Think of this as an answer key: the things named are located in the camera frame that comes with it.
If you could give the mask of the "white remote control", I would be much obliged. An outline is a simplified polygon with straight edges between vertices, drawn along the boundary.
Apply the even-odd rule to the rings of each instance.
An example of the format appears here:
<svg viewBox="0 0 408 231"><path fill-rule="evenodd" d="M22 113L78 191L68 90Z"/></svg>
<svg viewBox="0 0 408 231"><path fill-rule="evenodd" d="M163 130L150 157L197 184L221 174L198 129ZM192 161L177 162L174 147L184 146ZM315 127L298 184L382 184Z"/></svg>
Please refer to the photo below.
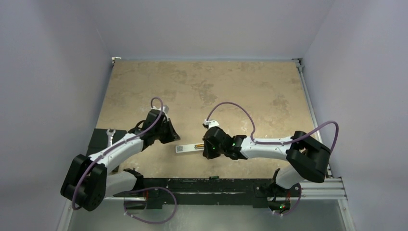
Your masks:
<svg viewBox="0 0 408 231"><path fill-rule="evenodd" d="M194 153L194 152L202 152L204 148L195 149L195 145L203 145L203 143L199 144L187 144L187 145L178 145L176 146L176 153L177 154L186 154L186 153Z"/></svg>

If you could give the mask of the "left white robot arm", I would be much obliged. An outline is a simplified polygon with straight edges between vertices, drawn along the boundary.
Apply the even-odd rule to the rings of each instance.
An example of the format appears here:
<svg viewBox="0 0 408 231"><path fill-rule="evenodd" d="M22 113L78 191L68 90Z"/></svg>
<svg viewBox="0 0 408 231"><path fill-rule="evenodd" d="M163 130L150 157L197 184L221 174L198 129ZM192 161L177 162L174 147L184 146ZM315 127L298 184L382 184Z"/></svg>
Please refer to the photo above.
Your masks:
<svg viewBox="0 0 408 231"><path fill-rule="evenodd" d="M134 170L117 177L111 172L131 156L143 152L155 141L167 144L180 140L166 107L153 107L141 128L134 127L121 139L105 149L85 156L77 155L71 162L62 183L60 194L72 203L72 208L95 210L108 195L127 192L137 197L143 192L143 183Z"/></svg>

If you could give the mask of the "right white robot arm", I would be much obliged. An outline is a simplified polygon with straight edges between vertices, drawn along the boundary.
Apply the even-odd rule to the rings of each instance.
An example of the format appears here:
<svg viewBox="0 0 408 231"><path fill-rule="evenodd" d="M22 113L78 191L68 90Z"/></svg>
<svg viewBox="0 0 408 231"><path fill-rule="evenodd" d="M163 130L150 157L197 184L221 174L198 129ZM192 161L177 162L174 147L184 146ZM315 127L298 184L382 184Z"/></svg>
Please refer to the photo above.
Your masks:
<svg viewBox="0 0 408 231"><path fill-rule="evenodd" d="M331 155L327 146L303 131L285 138L252 140L246 135L231 137L221 128L212 127L204 134L203 141L203 156L207 159L224 155L232 160L269 158L289 162L287 167L275 172L270 183L271 192L277 196L305 180L323 183Z"/></svg>

